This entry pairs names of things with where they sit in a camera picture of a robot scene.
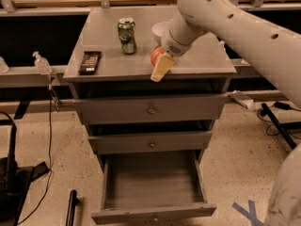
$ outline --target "black pole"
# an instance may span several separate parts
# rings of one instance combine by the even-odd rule
[[[79,202],[79,200],[76,198],[76,195],[76,190],[72,190],[69,197],[66,226],[73,226],[75,205]]]
[[[266,103],[261,104],[263,108],[263,113],[267,114],[269,118],[271,119],[272,123],[275,125],[275,127],[278,129],[278,131],[282,134],[283,138],[286,140],[286,142],[290,145],[292,149],[296,147],[296,144],[288,134],[288,132],[282,127],[281,123],[278,121],[278,119],[274,116],[273,112],[270,110],[270,108],[266,105]]]

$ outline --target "white bowl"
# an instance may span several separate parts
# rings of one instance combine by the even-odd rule
[[[159,45],[161,45],[161,37],[168,24],[169,22],[161,22],[155,24],[151,29],[152,35]]]

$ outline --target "can lid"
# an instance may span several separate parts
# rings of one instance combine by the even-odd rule
[[[121,19],[119,19],[119,22],[121,24],[131,24],[134,22],[134,18],[131,18],[131,17],[121,18]]]

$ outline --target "white bottle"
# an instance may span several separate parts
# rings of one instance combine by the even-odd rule
[[[34,52],[32,56],[36,58],[35,66],[40,74],[50,74],[52,72],[52,68],[48,63],[48,60],[45,57],[42,57],[39,52]]]
[[[6,61],[0,56],[0,73],[5,73],[9,70]]]

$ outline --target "gray tabletop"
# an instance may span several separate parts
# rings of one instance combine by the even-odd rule
[[[177,13],[174,6],[94,8],[71,55],[64,78],[68,81],[127,80],[151,77],[151,52],[158,46],[151,28],[170,21]],[[119,18],[135,19],[137,52],[124,55],[118,37]],[[102,51],[103,57],[93,75],[79,75],[84,51]],[[224,48],[215,35],[198,38],[192,48],[181,57],[167,76],[236,73]]]

